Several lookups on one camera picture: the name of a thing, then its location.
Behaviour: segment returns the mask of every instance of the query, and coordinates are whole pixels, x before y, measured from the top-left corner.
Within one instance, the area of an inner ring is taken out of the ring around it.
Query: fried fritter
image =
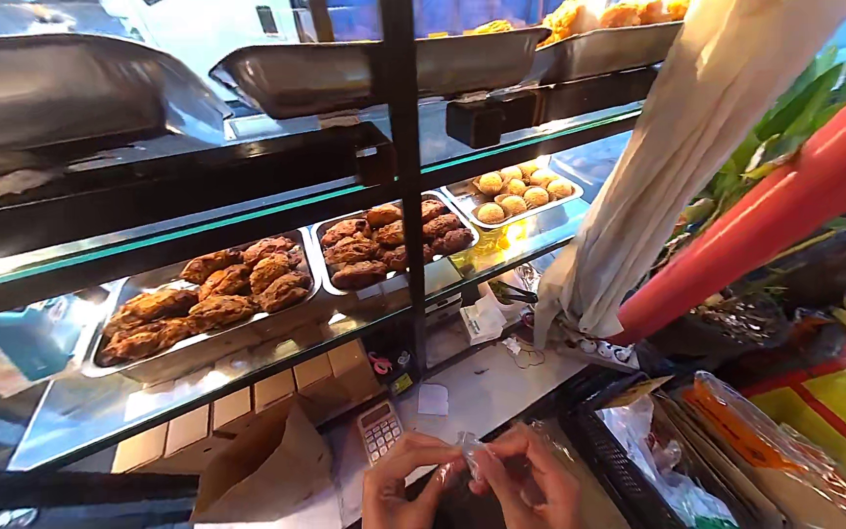
[[[249,297],[243,295],[212,295],[191,308],[198,328],[207,331],[246,318],[256,311]]]
[[[374,240],[379,244],[396,246],[403,244],[403,221],[395,220],[374,233]]]
[[[426,239],[442,237],[449,230],[455,230],[462,225],[463,223],[454,213],[440,215],[423,225],[423,237]]]
[[[447,208],[446,205],[439,200],[423,200],[423,203],[420,204],[420,208],[423,210],[424,224],[449,211],[449,208]]]
[[[218,270],[223,270],[230,265],[238,265],[243,262],[241,251],[234,248],[222,249],[214,253],[195,257],[185,265],[182,274],[179,276],[186,282],[203,284],[204,281]]]
[[[370,239],[370,223],[363,218],[349,218],[347,220],[343,220],[325,232],[325,235],[322,236],[322,246],[332,246],[341,239],[350,237],[354,234],[361,234]]]
[[[260,239],[256,244],[243,251],[243,262],[247,266],[253,266],[259,263],[260,259],[271,253],[275,253],[276,251],[292,251],[295,247],[296,243],[287,237],[267,237]]]
[[[445,235],[432,242],[432,249],[440,255],[452,255],[469,246],[475,239],[472,232],[462,228],[461,230],[450,230]]]
[[[201,288],[197,290],[197,298],[199,301],[204,301],[210,295],[238,294],[249,284],[250,267],[246,264],[232,264],[208,276]]]
[[[387,277],[387,266],[380,261],[361,261],[346,264],[335,272],[332,284],[345,290],[358,290],[378,283]]]
[[[393,204],[381,204],[370,208],[367,217],[371,228],[380,228],[395,220],[402,220],[403,211]]]

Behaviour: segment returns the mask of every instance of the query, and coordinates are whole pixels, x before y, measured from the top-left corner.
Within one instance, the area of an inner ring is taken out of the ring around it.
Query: fried food
[[[267,237],[260,239],[253,246],[248,247],[242,253],[243,262],[247,266],[253,266],[259,263],[267,255],[276,251],[292,251],[296,247],[296,243],[287,237]]]
[[[457,251],[465,249],[466,246],[472,244],[473,240],[475,240],[475,235],[472,235],[472,232],[464,228],[450,230],[432,242],[432,250],[440,255],[452,255]]]
[[[242,261],[240,250],[234,248],[222,249],[201,257],[195,257],[185,265],[179,277],[186,282],[203,284],[208,276],[214,272],[231,265],[238,265]]]
[[[420,207],[423,210],[424,224],[449,211],[446,205],[439,200],[423,200]]]
[[[197,290],[199,301],[209,295],[238,294],[250,284],[250,267],[246,264],[232,264],[208,276]]]
[[[359,290],[387,277],[387,266],[380,261],[362,261],[346,264],[345,268],[335,272],[332,284],[344,290]]]
[[[494,202],[483,204],[476,211],[476,218],[486,224],[498,224],[505,220],[505,210]]]
[[[374,240],[386,246],[403,244],[403,221],[395,220],[387,224],[374,234]]]
[[[462,225],[463,223],[454,213],[440,215],[423,225],[423,237],[427,239],[442,237],[449,230],[455,230]]]
[[[501,33],[502,31],[511,31],[514,26],[507,20],[493,20],[489,23],[482,24],[472,30],[473,35],[483,35],[486,33]]]
[[[527,202],[528,207],[541,207],[550,201],[550,195],[543,187],[528,187],[524,191],[524,201]]]
[[[493,197],[498,193],[501,193],[503,183],[504,180],[501,178],[501,174],[497,172],[489,172],[481,175],[481,178],[478,179],[475,186],[482,193],[485,193],[489,197]]]
[[[190,290],[160,288],[135,295],[110,318],[103,334],[112,336],[165,316],[185,315],[194,303],[197,303],[197,294]]]
[[[266,313],[282,311],[306,298],[312,286],[309,274],[293,271],[284,274],[262,294],[256,296],[256,302]]]
[[[355,234],[355,237],[345,237],[325,250],[325,263],[327,265],[338,265],[342,263],[358,263],[374,259],[381,245],[366,239],[364,235]]]
[[[256,311],[249,297],[243,295],[212,295],[191,308],[198,328],[207,331],[224,327],[237,320],[246,318]]]
[[[332,246],[341,239],[351,237],[354,234],[361,234],[370,239],[370,223],[363,218],[343,220],[325,232],[325,235],[322,236],[322,246]]]
[[[270,284],[284,274],[293,271],[302,260],[298,254],[277,251],[267,255],[253,268],[250,274],[250,289],[254,294],[266,290]]]
[[[391,222],[402,220],[403,211],[393,204],[381,204],[370,208],[367,217],[371,228],[381,228]]]
[[[507,211],[510,215],[515,216],[527,211],[527,202],[517,195],[509,195],[508,197],[502,198],[501,207],[505,208],[505,211]]]

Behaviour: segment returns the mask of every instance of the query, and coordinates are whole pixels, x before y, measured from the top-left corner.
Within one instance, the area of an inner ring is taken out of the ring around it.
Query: stainless steel tray
[[[142,43],[81,34],[0,37],[0,149],[167,128],[223,142],[229,109],[182,62]]]
[[[518,220],[521,220],[522,218],[527,218],[529,216],[536,215],[536,214],[540,213],[541,211],[545,211],[545,210],[548,210],[548,209],[551,209],[551,208],[555,208],[555,207],[557,207],[561,204],[569,202],[570,200],[580,198],[580,197],[583,196],[583,188],[580,187],[580,185],[577,184],[573,179],[571,179],[569,176],[564,175],[563,173],[561,173],[559,171],[554,170],[553,168],[547,168],[547,169],[556,173],[561,178],[563,178],[564,180],[569,182],[570,185],[573,186],[573,194],[570,195],[567,198],[560,198],[559,200],[547,202],[547,204],[545,204],[541,207],[529,209],[529,210],[525,211],[524,213],[522,213],[520,215],[511,216],[509,218],[506,218],[503,222],[500,222],[498,224],[486,224],[485,222],[478,220],[478,218],[476,218],[476,216],[474,215],[473,212],[475,211],[476,207],[478,207],[478,206],[480,206],[484,203],[494,201],[488,195],[484,195],[484,194],[482,194],[481,191],[476,189],[476,186],[472,185],[472,181],[475,180],[475,178],[463,180],[461,182],[457,182],[457,183],[452,184],[450,186],[442,186],[442,187],[440,187],[440,191],[442,191],[443,194],[446,195],[447,198],[449,198],[449,201],[452,203],[452,206],[457,211],[463,212],[463,217],[466,220],[468,220],[472,224],[475,224],[476,226],[478,226],[479,228],[481,228],[483,230],[494,230],[495,228],[501,228],[502,226],[507,226],[507,225],[511,224],[512,222],[517,222]]]
[[[463,215],[459,211],[459,209],[456,208],[452,204],[452,202],[450,200],[448,200],[442,193],[439,193],[439,192],[436,192],[436,191],[424,191],[423,193],[420,194],[420,198],[423,199],[423,200],[426,200],[426,199],[439,200],[440,202],[445,204],[446,207],[449,208],[450,212],[459,216],[459,221],[461,223],[463,223],[463,226],[465,228],[468,228],[472,232],[472,235],[475,235],[475,238],[472,239],[472,243],[468,247],[476,246],[476,244],[478,243],[478,230],[476,230],[475,227],[472,226],[472,223],[469,222],[469,219],[465,215]],[[399,205],[400,201],[394,200],[390,203],[392,203],[394,205]],[[347,294],[351,294],[351,293],[356,292],[356,293],[359,293],[359,295],[360,295],[361,292],[363,292],[364,290],[369,290],[369,289],[375,289],[375,291],[379,288],[382,288],[383,290],[388,290],[388,287],[398,286],[395,283],[397,281],[399,281],[400,278],[403,276],[403,274],[398,274],[397,272],[387,272],[387,279],[385,279],[381,283],[372,284],[372,285],[365,287],[364,289],[361,289],[361,290],[340,290],[340,289],[336,288],[334,284],[332,284],[332,275],[329,274],[328,265],[325,264],[325,258],[322,255],[322,243],[321,243],[322,237],[323,237],[323,235],[325,235],[325,232],[328,231],[328,229],[331,228],[332,226],[334,226],[336,223],[339,223],[343,220],[347,220],[348,218],[358,218],[359,216],[362,216],[366,211],[367,210],[361,210],[361,211],[356,211],[354,213],[349,213],[347,215],[336,216],[335,218],[330,218],[330,219],[328,219],[324,222],[320,222],[318,224],[312,225],[312,229],[310,230],[311,233],[312,233],[312,247],[315,248],[315,251],[318,253],[316,259],[318,259],[319,261],[316,261],[316,263],[319,263],[319,262],[322,263],[322,266],[318,266],[318,268],[320,268],[322,270],[322,285],[323,285],[323,288],[329,294],[347,295]],[[429,267],[430,265],[433,265],[433,264],[435,264],[435,261],[433,261],[431,263],[427,263],[426,266]]]
[[[548,44],[537,51],[524,82],[549,85],[661,62],[682,25],[665,22],[594,29]]]
[[[299,270],[309,272],[311,274],[312,288],[309,289],[308,295],[301,302],[297,303],[296,305],[293,305],[292,307],[289,307],[288,309],[284,309],[283,311],[279,311],[274,314],[282,313],[284,311],[287,311],[294,307],[298,307],[303,303],[308,302],[310,299],[312,299],[313,295],[319,292],[320,280],[319,271],[316,270],[315,261],[317,250],[311,247],[312,241],[308,236],[308,230],[306,228],[299,228],[298,230],[293,230],[291,232],[279,235],[292,239],[297,245],[299,245],[299,247],[303,249],[304,258],[303,261],[299,264]],[[108,307],[108,310],[105,314],[102,315],[102,318],[100,319],[100,324],[95,326],[95,329],[89,337],[82,338],[82,340],[88,340],[87,352],[84,355],[84,359],[81,364],[82,375],[89,378],[99,378],[111,375],[113,373],[123,372],[124,375],[133,379],[142,381],[147,381],[147,379],[155,380],[157,379],[156,377],[146,376],[140,373],[140,370],[144,369],[147,374],[154,374],[158,372],[170,372],[170,369],[159,366],[160,363],[167,361],[183,365],[184,368],[180,370],[183,371],[182,374],[190,373],[191,371],[194,371],[194,369],[207,365],[208,363],[212,363],[218,359],[205,357],[202,352],[204,349],[203,343],[205,340],[208,340],[209,338],[212,338],[214,336],[224,334],[226,332],[234,331],[236,329],[245,327],[251,324],[252,322],[268,318],[272,315],[268,313],[255,313],[250,318],[241,320],[240,322],[231,325],[227,329],[223,329],[220,331],[205,332],[196,336],[192,336],[191,338],[186,338],[181,342],[172,345],[170,348],[151,357],[144,358],[142,360],[124,362],[111,367],[100,367],[99,365],[97,365],[94,362],[94,358],[97,352],[100,351],[109,342],[109,339],[103,336],[103,327],[105,326],[106,321],[117,312],[117,310],[120,306],[123,305],[123,303],[125,303],[127,300],[129,300],[136,294],[140,294],[142,292],[147,291],[154,291],[164,286],[174,286],[177,288],[185,288],[192,290],[198,288],[198,285],[194,283],[188,283],[178,279],[179,273],[182,272],[182,268],[184,268],[187,263],[187,261],[183,261],[181,263],[171,264],[169,266],[164,266],[162,268],[157,268],[156,270],[143,272],[142,274],[127,278],[124,281],[117,282],[116,288],[113,289],[113,291],[110,293],[110,296],[107,298],[107,301],[103,305],[105,307]],[[188,347],[193,347],[193,352],[195,354],[172,354]]]
[[[530,72],[538,42],[548,35],[545,27],[530,27],[418,39],[419,95],[517,85]],[[381,103],[371,90],[371,59],[380,50],[381,42],[248,46],[221,59],[210,76],[271,118],[312,116]]]

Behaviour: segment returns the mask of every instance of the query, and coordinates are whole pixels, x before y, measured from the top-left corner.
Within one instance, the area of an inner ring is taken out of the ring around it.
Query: cardboard box
[[[266,408],[296,392],[296,383],[292,377],[292,370],[287,369],[268,379],[253,385],[254,413],[262,413]]]
[[[121,441],[113,458],[113,474],[146,472],[143,469],[162,457],[168,423]]]
[[[351,400],[335,380],[328,354],[321,354],[292,368],[302,407],[313,423],[320,423]]]
[[[332,374],[352,402],[362,402],[381,391],[381,384],[374,377],[368,354],[360,340],[353,340],[328,352]]]
[[[222,434],[239,435],[254,419],[253,391],[243,388],[211,403],[211,427]]]

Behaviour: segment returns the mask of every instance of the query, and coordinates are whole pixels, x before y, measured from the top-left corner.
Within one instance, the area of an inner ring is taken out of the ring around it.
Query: white paper
[[[449,415],[449,390],[437,384],[420,384],[417,413]]]

